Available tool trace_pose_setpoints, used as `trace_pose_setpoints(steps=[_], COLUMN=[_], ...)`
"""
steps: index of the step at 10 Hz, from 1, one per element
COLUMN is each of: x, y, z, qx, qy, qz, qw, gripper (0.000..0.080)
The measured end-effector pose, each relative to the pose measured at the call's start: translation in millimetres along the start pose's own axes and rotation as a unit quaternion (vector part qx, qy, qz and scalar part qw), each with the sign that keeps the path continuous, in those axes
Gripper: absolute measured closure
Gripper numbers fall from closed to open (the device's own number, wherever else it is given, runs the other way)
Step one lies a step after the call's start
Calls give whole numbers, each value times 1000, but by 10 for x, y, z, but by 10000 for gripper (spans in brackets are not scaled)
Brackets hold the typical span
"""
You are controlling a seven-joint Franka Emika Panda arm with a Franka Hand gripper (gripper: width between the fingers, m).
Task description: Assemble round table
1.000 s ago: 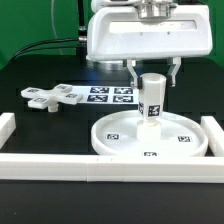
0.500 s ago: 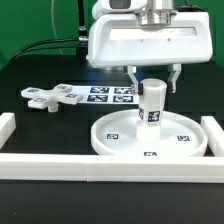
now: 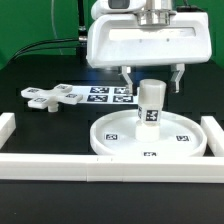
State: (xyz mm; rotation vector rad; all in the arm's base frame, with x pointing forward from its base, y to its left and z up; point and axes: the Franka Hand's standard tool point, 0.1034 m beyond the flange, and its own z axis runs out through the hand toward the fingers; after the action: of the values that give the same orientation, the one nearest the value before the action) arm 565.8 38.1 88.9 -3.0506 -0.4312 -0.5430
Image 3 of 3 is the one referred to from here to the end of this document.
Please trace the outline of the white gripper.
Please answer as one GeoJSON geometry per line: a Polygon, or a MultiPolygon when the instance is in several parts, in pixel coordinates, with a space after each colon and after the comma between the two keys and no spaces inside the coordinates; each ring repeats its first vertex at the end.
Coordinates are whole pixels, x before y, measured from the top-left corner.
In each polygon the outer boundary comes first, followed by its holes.
{"type": "Polygon", "coordinates": [[[107,14],[90,27],[87,61],[93,68],[121,66],[127,93],[133,82],[127,66],[172,65],[171,93],[180,91],[184,64],[206,62],[211,57],[208,15],[178,13],[168,26],[141,26],[133,14],[107,14]]]}

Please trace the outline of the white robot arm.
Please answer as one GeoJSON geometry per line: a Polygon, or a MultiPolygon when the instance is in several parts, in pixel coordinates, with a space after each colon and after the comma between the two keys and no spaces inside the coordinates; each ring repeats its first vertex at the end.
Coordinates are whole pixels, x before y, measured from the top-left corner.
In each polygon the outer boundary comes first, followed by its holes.
{"type": "Polygon", "coordinates": [[[212,54],[208,14],[173,0],[97,0],[88,31],[87,61],[93,68],[169,65],[170,90],[179,91],[185,66],[212,54]]]}

